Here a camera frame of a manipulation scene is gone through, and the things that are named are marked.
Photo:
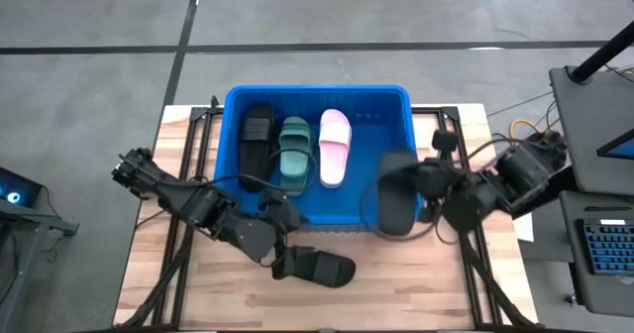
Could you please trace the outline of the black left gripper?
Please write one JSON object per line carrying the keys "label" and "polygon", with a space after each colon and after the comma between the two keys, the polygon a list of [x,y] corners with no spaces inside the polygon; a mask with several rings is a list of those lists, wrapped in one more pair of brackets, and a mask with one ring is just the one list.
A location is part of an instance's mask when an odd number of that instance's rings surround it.
{"label": "black left gripper", "polygon": [[288,246],[287,236],[301,227],[301,214],[282,192],[265,192],[259,202],[257,219],[263,224],[258,236],[265,249],[282,252],[283,261],[271,266],[272,277],[288,276],[285,261],[296,261],[312,253],[311,247]]}

